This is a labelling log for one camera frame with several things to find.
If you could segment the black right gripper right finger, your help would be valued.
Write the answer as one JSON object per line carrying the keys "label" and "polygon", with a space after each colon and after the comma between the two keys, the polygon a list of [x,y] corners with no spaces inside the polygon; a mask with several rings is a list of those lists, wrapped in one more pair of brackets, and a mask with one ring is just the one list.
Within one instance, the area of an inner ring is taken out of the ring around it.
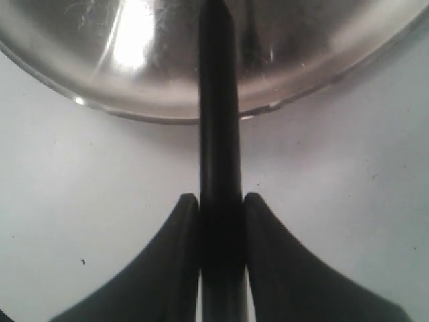
{"label": "black right gripper right finger", "polygon": [[349,280],[304,247],[260,194],[248,193],[244,208],[257,321],[405,321],[399,305]]}

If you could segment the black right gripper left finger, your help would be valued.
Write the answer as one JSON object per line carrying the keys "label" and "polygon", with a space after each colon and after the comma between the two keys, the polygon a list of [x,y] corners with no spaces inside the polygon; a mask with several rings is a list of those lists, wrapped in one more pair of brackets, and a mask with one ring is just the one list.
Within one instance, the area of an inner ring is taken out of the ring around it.
{"label": "black right gripper left finger", "polygon": [[55,321],[195,321],[200,213],[183,194],[144,250],[112,280]]}

